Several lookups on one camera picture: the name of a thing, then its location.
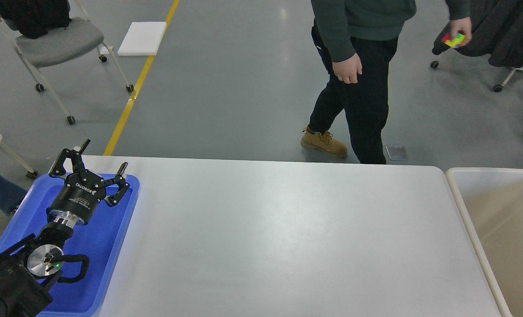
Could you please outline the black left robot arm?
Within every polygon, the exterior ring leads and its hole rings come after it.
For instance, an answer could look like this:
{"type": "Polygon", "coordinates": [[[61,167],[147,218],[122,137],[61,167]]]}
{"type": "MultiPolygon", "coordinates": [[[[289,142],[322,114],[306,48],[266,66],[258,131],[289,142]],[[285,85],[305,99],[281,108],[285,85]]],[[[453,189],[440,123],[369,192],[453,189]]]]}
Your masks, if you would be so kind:
{"type": "Polygon", "coordinates": [[[139,181],[86,168],[64,149],[0,237],[0,317],[88,317],[102,303],[139,181]]]}

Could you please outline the person's right hand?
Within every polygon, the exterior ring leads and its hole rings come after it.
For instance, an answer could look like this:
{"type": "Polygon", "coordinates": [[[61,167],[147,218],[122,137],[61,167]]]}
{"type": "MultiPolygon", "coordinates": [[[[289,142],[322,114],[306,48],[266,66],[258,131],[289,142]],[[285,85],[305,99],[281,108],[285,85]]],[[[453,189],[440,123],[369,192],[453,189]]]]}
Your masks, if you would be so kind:
{"type": "Polygon", "coordinates": [[[333,72],[344,84],[357,84],[362,75],[362,62],[357,53],[341,62],[332,62],[333,72]]]}

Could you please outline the person's left hand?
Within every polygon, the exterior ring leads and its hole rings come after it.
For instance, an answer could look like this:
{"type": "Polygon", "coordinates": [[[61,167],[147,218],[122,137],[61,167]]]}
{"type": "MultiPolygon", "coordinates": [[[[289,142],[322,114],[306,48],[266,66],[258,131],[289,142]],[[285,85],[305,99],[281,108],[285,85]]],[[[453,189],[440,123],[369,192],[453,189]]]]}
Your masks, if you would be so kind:
{"type": "Polygon", "coordinates": [[[464,34],[466,40],[461,44],[461,47],[466,46],[472,40],[470,17],[450,20],[450,33],[452,37],[455,37],[458,33],[464,34]]]}

